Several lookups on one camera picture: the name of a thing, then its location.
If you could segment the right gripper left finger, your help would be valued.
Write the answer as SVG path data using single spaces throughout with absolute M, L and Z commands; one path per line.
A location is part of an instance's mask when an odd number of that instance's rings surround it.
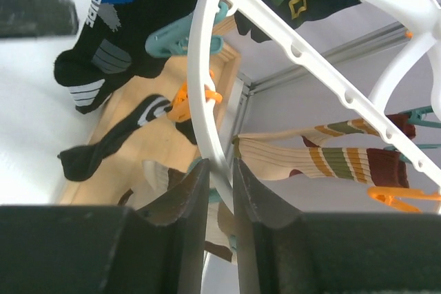
M 139 210 L 1 208 L 2 293 L 199 293 L 209 161 Z

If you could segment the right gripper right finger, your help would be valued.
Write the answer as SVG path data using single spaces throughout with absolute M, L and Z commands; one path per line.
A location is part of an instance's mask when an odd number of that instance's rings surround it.
M 440 217 L 304 212 L 234 160 L 241 293 L 439 293 Z

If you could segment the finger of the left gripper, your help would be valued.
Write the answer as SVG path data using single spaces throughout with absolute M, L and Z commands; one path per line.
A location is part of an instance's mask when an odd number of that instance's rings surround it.
M 1 0 L 2 38 L 71 36 L 78 31 L 72 0 Z

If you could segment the black sock white stripes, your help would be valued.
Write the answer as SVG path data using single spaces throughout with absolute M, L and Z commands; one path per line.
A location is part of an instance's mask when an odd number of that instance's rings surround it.
M 58 159 L 61 161 L 65 178 L 73 182 L 83 182 L 91 178 L 102 161 L 115 154 L 136 130 L 171 110 L 171 101 L 163 95 L 150 94 L 100 141 L 61 151 Z

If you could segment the black sock plain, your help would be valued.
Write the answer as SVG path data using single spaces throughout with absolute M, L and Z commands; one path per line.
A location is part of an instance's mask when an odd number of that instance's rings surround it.
M 166 60 L 145 51 L 151 33 L 192 12 L 197 0 L 91 0 L 80 37 L 54 62 L 54 77 L 82 114 L 132 77 L 156 78 Z

